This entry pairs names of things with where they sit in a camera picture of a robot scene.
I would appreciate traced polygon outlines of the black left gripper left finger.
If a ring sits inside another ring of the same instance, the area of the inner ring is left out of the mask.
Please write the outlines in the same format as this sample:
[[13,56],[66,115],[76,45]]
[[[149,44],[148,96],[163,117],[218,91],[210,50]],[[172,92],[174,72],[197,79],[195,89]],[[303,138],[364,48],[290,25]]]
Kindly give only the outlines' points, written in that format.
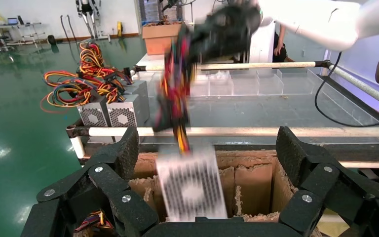
[[72,236],[85,218],[101,210],[120,237],[141,237],[158,224],[158,216],[129,180],[139,154],[137,129],[96,151],[85,166],[37,194],[36,236]]

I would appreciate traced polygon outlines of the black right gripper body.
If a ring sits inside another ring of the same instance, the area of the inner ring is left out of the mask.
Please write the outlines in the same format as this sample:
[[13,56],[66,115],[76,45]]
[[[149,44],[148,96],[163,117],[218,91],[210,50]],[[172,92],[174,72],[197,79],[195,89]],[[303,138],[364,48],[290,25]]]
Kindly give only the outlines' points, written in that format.
[[190,35],[189,60],[208,61],[247,52],[261,19],[258,5],[243,3],[219,8],[195,26]]

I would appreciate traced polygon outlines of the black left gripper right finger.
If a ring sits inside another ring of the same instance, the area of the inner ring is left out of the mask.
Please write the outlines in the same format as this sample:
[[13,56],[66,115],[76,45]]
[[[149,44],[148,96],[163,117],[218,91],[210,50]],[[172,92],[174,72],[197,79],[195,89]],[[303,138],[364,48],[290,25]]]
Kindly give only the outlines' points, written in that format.
[[357,226],[361,236],[379,236],[379,183],[342,166],[325,148],[304,143],[280,127],[276,152],[297,188],[279,222],[302,236],[312,234],[326,209]]

